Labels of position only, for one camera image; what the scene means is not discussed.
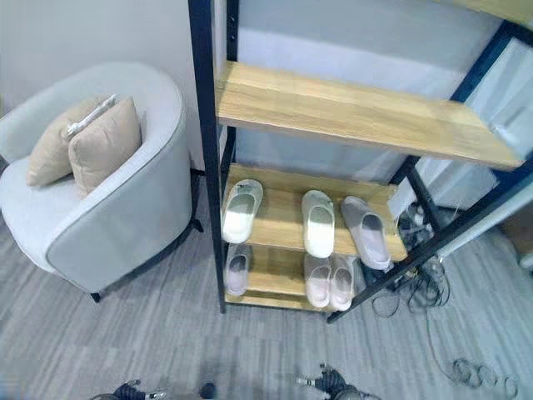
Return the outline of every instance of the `slide sandal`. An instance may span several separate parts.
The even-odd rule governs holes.
[[[233,296],[241,296],[248,289],[248,271],[252,263],[252,248],[246,244],[230,246],[227,252],[224,282]]]
[[[342,201],[341,212],[361,260],[370,268],[387,269],[391,255],[386,248],[381,217],[366,202],[353,196]]]
[[[306,254],[304,258],[307,300],[312,306],[323,308],[330,303],[331,267],[328,258]]]
[[[338,311],[346,311],[356,296],[353,287],[353,265],[346,257],[336,256],[331,263],[330,305]]]
[[[252,234],[253,220],[263,199],[263,186],[244,179],[232,187],[222,221],[222,237],[228,243],[243,243]]]
[[[317,258],[327,258],[335,242],[333,202],[323,192],[310,190],[301,200],[303,242],[306,252]]]

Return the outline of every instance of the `armchair cushion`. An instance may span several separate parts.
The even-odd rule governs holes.
[[[29,186],[43,186],[72,172],[68,161],[67,130],[72,123],[84,119],[104,97],[92,97],[69,108],[54,119],[38,140],[29,159],[26,183]]]
[[[87,196],[140,146],[137,111],[133,99],[128,97],[83,129],[68,145],[80,193]]]

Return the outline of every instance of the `shoe rack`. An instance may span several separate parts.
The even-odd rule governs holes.
[[[468,7],[469,2],[465,0],[460,3]],[[505,6],[502,3],[500,8],[513,10],[517,15],[518,8],[515,9],[515,6],[518,3],[517,0],[506,2]],[[493,6],[493,1],[476,1],[476,7],[487,12]],[[369,202],[371,208],[383,218],[386,243],[395,262],[395,267],[382,280],[356,295],[348,311],[330,315],[327,321],[332,323],[410,269],[427,261],[526,184],[533,183],[533,162],[520,160],[464,104],[511,38],[533,44],[533,33],[527,28],[504,21],[452,99],[446,101],[240,63],[237,61],[238,8],[238,0],[227,0],[228,61],[222,76],[215,80],[212,64],[212,4],[210,0],[189,0],[197,99],[222,313],[227,304],[332,311],[314,308],[305,295],[301,198],[308,190],[321,190],[336,204],[334,253],[357,254],[339,210],[341,199],[351,195]],[[222,125],[228,126],[228,134],[220,161],[218,143]],[[353,146],[387,148],[410,156],[389,185],[247,167],[234,162],[236,128],[340,141]],[[501,184],[498,187],[446,226],[441,222],[438,209],[415,169],[420,156],[458,159],[506,172],[499,175]],[[252,235],[247,240],[254,252],[248,290],[243,296],[235,297],[225,294],[224,290],[227,243],[222,240],[221,214],[226,187],[231,188],[246,178],[256,179],[262,184],[264,197]],[[411,253],[407,253],[387,206],[396,185],[404,178],[413,187],[436,233]]]

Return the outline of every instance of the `armchair leg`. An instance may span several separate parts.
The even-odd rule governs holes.
[[[191,220],[191,226],[195,228],[199,233],[203,233],[203,226],[200,220],[193,218]]]
[[[94,300],[95,303],[100,302],[100,293],[91,293],[92,300]]]

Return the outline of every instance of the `wooden shelf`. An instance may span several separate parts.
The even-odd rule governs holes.
[[[248,273],[248,290],[305,296],[303,252],[255,246],[252,268]]]
[[[306,298],[303,252],[273,247],[253,248],[248,273],[248,290],[243,296],[226,294],[226,301],[264,307],[293,308],[330,312],[328,307],[313,307]]]
[[[243,296],[232,296],[226,293],[226,301],[233,304],[247,304],[250,306],[263,306],[275,308],[291,308],[296,310],[317,311],[330,313],[333,310],[328,307],[313,307],[305,297],[288,296],[282,294],[270,294],[260,292],[246,292]]]
[[[464,104],[227,62],[219,123],[481,163],[522,161]]]
[[[247,240],[248,244],[304,252],[301,198],[308,190],[317,189],[326,193],[336,204],[334,253],[357,254],[339,208],[341,200],[352,195],[367,201],[383,218],[386,244],[392,258],[400,261],[407,255],[386,205],[396,190],[395,186],[312,177],[232,164],[227,179],[227,191],[238,181],[247,178],[261,182],[264,191],[262,205],[254,221],[252,235]]]
[[[527,25],[533,21],[533,2],[531,0],[434,0],[452,3],[474,11],[482,11]]]

